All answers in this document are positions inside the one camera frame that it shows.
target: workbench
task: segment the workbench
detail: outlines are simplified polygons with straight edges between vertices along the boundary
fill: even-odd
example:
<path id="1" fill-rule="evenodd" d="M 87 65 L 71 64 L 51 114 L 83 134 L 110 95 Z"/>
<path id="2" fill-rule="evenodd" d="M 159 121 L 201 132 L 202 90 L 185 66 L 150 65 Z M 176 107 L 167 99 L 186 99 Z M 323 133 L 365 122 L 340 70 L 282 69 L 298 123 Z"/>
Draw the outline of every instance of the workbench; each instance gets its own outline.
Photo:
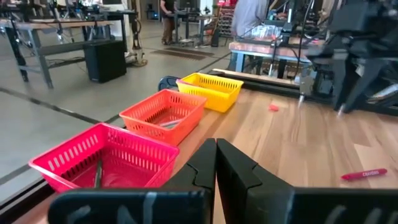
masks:
<path id="1" fill-rule="evenodd" d="M 189 12 L 184 12 L 184 11 L 177 11 L 173 14 L 171 14 L 174 18 L 174 42 L 177 44 L 180 41 L 180 37 L 178 34 L 178 19 L 179 18 L 187 18 L 187 21 L 185 23 L 185 39 L 189 39 Z"/>
<path id="2" fill-rule="evenodd" d="M 84 40 L 83 42 L 74 42 L 60 45 L 51 45 L 51 46 L 42 46 L 39 37 L 39 30 L 47 30 L 54 29 L 57 30 L 59 28 L 59 23 L 61 23 L 62 29 L 69 29 L 72 27 L 82 27 Z M 46 82 L 49 88 L 53 88 L 51 76 L 49 69 L 55 68 L 59 66 L 69 65 L 71 63 L 82 62 L 84 59 L 72 60 L 70 62 L 61 63 L 54 66 L 47 65 L 47 61 L 45 59 L 48 55 L 62 54 L 66 52 L 72 52 L 76 50 L 82 50 L 85 44 L 93 43 L 93 42 L 101 42 L 104 40 L 89 40 L 88 35 L 86 33 L 85 27 L 89 26 L 98 26 L 104 28 L 104 39 L 110 39 L 110 28 L 109 25 L 112 23 L 109 21 L 78 21 L 73 19 L 62 19 L 60 22 L 54 22 L 54 19 L 37 19 L 32 22 L 15 22 L 16 29 L 24 30 L 29 35 L 29 40 L 32 43 L 32 53 L 34 57 L 37 59 L 39 66 L 30 66 L 26 64 L 24 56 L 21 54 L 19 49 L 19 44 L 16 42 L 16 38 L 14 35 L 13 24 L 10 20 L 0 19 L 0 26 L 4 27 L 6 30 L 6 34 L 11 45 L 12 52 L 14 53 L 14 57 L 17 62 L 17 66 L 19 72 L 21 73 L 22 79 L 24 82 L 28 82 L 29 78 L 27 76 L 27 72 L 34 72 L 43 75 L 44 81 Z"/>
<path id="3" fill-rule="evenodd" d="M 291 37 L 289 39 L 289 44 L 297 44 L 300 42 L 299 38 Z M 283 68 L 279 73 L 284 72 L 284 67 L 286 65 L 286 61 L 297 62 L 297 58 L 299 55 L 299 50 L 296 48 L 290 47 L 276 47 L 276 52 L 274 53 L 274 47 L 271 45 L 262 45 L 262 44 L 250 44 L 245 42 L 237 42 L 234 41 L 229 43 L 229 50 L 232 53 L 237 54 L 235 63 L 235 72 L 243 72 L 244 71 L 244 62 L 246 55 L 253 55 L 257 57 L 264 58 L 273 58 L 275 60 L 280 61 L 280 68 Z M 302 49 L 300 53 L 300 63 L 310 63 L 309 59 L 306 58 L 305 53 L 306 49 Z"/>
<path id="4" fill-rule="evenodd" d="M 277 82 L 291 84 L 288 80 Z M 398 186 L 396 118 L 365 111 L 338 118 L 330 107 L 305 103 L 298 108 L 297 103 L 293 98 L 242 89 L 226 113 L 205 110 L 200 124 L 179 144 L 180 155 L 173 175 L 205 139 L 224 138 L 294 186 L 365 189 Z M 279 110 L 270 111 L 270 104 Z M 343 174 L 377 168 L 386 168 L 388 173 L 352 182 L 340 179 Z M 47 223 L 47 209 L 56 194 L 45 182 L 41 185 L 35 187 L 36 194 L 31 193 L 35 197 L 29 201 L 36 206 L 15 223 Z M 37 189 L 42 189 L 41 198 Z M 215 198 L 214 223 L 222 224 L 224 216 L 218 190 Z"/>

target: orange basket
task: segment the orange basket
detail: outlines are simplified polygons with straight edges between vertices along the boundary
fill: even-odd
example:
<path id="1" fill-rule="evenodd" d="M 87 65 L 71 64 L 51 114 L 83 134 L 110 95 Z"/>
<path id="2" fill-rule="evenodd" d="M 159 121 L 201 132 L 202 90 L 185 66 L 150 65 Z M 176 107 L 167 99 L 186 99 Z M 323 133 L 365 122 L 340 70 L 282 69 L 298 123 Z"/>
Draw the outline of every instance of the orange basket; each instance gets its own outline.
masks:
<path id="1" fill-rule="evenodd" d="M 199 123 L 206 98 L 162 90 L 120 112 L 129 131 L 178 145 Z M 178 121 L 172 127 L 160 124 Z"/>

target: concrete floor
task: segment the concrete floor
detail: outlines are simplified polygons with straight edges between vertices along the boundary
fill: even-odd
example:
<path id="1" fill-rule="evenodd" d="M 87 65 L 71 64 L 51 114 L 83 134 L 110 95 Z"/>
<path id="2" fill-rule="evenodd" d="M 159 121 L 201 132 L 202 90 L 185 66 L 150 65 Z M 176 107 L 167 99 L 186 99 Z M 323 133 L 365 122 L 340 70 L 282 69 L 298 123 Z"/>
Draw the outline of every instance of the concrete floor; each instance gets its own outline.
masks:
<path id="1" fill-rule="evenodd" d="M 185 32 L 184 26 L 181 27 L 181 32 Z M 193 24 L 190 31 L 196 33 L 197 26 Z M 37 171 L 26 165 L 30 158 L 92 125 L 52 110 L 49 106 L 33 103 L 31 99 L 98 121 L 107 121 L 155 93 L 159 80 L 166 75 L 184 77 L 199 70 L 207 72 L 212 68 L 227 67 L 229 50 L 222 46 L 223 39 L 220 40 L 220 47 L 200 49 L 214 54 L 203 60 L 152 54 L 165 48 L 160 43 L 162 32 L 162 24 L 158 22 L 143 23 L 141 41 L 145 58 L 149 61 L 147 66 L 128 68 L 125 76 L 104 84 L 89 81 L 84 62 L 51 69 L 53 90 L 47 88 L 41 75 L 34 73 L 29 73 L 30 82 L 24 83 L 7 39 L 0 37 L 0 202 L 40 178 Z M 57 43 L 54 33 L 42 34 L 41 40 L 44 45 Z M 83 52 L 72 52 L 48 58 L 82 55 Z M 35 63 L 35 59 L 28 58 L 27 62 Z M 123 126 L 123 121 L 115 119 L 111 124 Z"/>

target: wooden tabletop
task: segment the wooden tabletop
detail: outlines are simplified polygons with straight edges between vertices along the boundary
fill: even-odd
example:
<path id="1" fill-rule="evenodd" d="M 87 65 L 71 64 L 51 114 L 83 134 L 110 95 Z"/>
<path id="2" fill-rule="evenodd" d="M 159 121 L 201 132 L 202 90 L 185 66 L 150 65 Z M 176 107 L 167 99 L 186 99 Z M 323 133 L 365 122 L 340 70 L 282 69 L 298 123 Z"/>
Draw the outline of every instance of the wooden tabletop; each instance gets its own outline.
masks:
<path id="1" fill-rule="evenodd" d="M 300 39 L 296 38 L 296 37 L 291 37 L 289 39 L 289 43 L 290 44 L 299 44 Z M 323 41 L 318 41 L 314 44 L 320 45 L 322 43 L 323 43 Z M 259 53 L 259 54 L 269 54 L 269 55 L 272 55 L 274 53 L 274 48 L 271 47 L 270 45 L 249 44 L 249 43 L 242 43 L 242 42 L 229 43 L 229 49 L 230 50 L 241 50 L 241 51 L 247 51 L 247 52 L 255 52 L 255 53 Z M 306 49 L 301 50 L 300 58 L 303 60 L 307 59 L 305 56 L 306 51 L 307 51 Z M 294 52 L 296 53 L 297 56 L 299 55 L 299 49 L 288 48 L 288 47 L 277 47 L 276 55 L 296 58 Z"/>
<path id="2" fill-rule="evenodd" d="M 279 107 L 269 111 L 270 104 Z M 329 106 L 242 89 L 224 114 L 206 110 L 179 145 L 174 174 L 207 138 L 225 138 L 269 172 L 301 187 L 398 186 L 398 118 L 364 111 L 337 117 Z M 386 168 L 384 176 L 346 182 L 350 172 Z M 46 223 L 50 197 L 17 223 Z M 225 223 L 220 194 L 214 223 Z"/>
<path id="3" fill-rule="evenodd" d="M 71 27 L 82 27 L 82 26 L 93 26 L 95 22 L 92 21 L 79 21 L 75 19 L 60 19 L 63 28 Z M 111 21 L 98 21 L 98 26 L 105 26 L 113 24 Z M 9 19 L 0 19 L 0 26 L 12 27 Z M 58 22 L 54 22 L 54 19 L 34 19 L 32 22 L 17 22 L 16 26 L 22 30 L 33 30 L 33 29 L 58 29 Z"/>
<path id="4" fill-rule="evenodd" d="M 223 70 L 223 69 L 218 69 L 218 68 L 213 69 L 213 71 L 227 73 L 228 75 L 231 75 L 233 78 L 246 77 L 246 78 L 253 78 L 255 80 L 272 82 L 272 83 L 283 83 L 283 84 L 288 84 L 288 85 L 292 85 L 292 86 L 299 86 L 299 84 L 295 83 L 293 80 L 274 78 L 274 77 L 269 77 L 267 75 L 253 75 L 253 74 L 248 74 L 248 73 L 243 73 L 243 72 L 232 72 L 229 70 Z"/>

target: pink basket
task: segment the pink basket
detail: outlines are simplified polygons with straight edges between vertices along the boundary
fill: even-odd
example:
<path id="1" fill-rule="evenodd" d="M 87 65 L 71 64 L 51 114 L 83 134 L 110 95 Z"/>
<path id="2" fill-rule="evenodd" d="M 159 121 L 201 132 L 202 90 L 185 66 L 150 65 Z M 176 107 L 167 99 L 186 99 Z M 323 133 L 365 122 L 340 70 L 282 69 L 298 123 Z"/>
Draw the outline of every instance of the pink basket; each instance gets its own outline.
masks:
<path id="1" fill-rule="evenodd" d="M 103 163 L 102 188 L 160 187 L 170 179 L 179 152 L 101 123 L 33 158 L 29 165 L 59 193 L 94 187 L 98 159 Z"/>

